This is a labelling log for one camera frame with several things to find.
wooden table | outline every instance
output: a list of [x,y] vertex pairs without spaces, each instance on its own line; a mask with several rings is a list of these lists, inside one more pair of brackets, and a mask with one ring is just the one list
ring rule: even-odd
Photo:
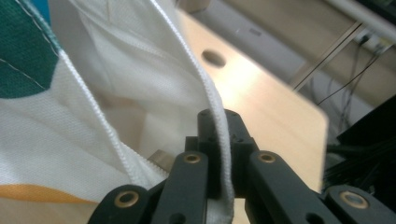
[[[327,118],[199,23],[181,14],[191,47],[220,92],[224,106],[239,113],[260,149],[278,153],[309,186],[318,190]],[[221,68],[202,52],[211,49],[225,60]],[[0,223],[86,223],[96,204],[27,203],[0,199]],[[235,203],[233,223],[248,223],[243,202]]]

orange stripe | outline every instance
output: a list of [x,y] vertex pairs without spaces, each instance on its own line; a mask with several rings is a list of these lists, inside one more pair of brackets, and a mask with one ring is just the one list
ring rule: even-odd
[[93,203],[57,189],[38,185],[0,185],[0,197],[42,203]]

tote bag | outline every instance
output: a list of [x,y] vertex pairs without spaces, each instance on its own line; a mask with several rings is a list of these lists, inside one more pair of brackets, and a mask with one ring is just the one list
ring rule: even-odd
[[150,189],[167,173],[146,158],[182,152],[197,113],[210,108],[222,190],[207,222],[231,222],[227,121],[172,2],[49,5],[57,37],[28,0],[0,1],[0,196],[97,203],[120,185]]

round hole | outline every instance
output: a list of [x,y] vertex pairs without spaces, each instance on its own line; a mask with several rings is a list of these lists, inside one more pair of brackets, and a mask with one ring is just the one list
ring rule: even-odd
[[305,217],[306,221],[310,224],[324,224],[323,219],[317,214],[308,213]]
[[259,155],[259,160],[270,163],[275,161],[275,157],[267,153],[262,153]]
[[119,193],[114,200],[114,204],[119,208],[126,208],[136,204],[138,200],[139,194],[135,191],[128,190]]
[[225,66],[225,60],[221,55],[216,53],[213,50],[206,49],[202,53],[202,57],[209,62],[212,65],[215,65],[216,67],[224,67]]
[[197,163],[201,160],[198,155],[190,154],[184,157],[184,161],[187,163]]
[[340,193],[340,198],[347,203],[349,206],[366,209],[369,207],[369,203],[361,197],[359,194],[351,191],[343,191]]
[[183,214],[176,213],[169,217],[169,224],[184,224],[186,223],[186,217]]

white stitching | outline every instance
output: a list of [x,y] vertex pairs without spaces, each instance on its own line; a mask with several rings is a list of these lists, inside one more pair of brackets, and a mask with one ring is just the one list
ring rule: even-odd
[[28,15],[30,18],[32,18],[33,23],[35,24],[35,26],[38,28],[38,30],[41,32],[43,38],[49,43],[50,48],[52,49],[52,52],[59,58],[58,53],[56,52],[56,50],[53,48],[53,46],[51,45],[50,41],[48,40],[47,36],[44,34],[43,29],[41,29],[41,27],[37,24],[37,21],[35,20],[35,17],[32,16],[32,14],[30,14],[26,8],[24,8],[24,6],[21,4],[21,2],[19,0],[15,0],[15,2],[18,3],[18,5],[20,5],[20,7],[22,8],[22,10],[26,13],[26,15]]
[[45,88],[43,86],[40,85],[40,83],[38,83],[34,78],[29,77],[26,73],[22,72],[20,69],[12,66],[10,63],[8,63],[7,61],[3,60],[0,58],[0,62],[2,63],[6,63],[8,66],[10,66],[12,69],[14,69],[15,71],[18,71],[20,73],[22,73],[25,77],[31,79],[38,87],[40,87],[41,89],[45,90]]

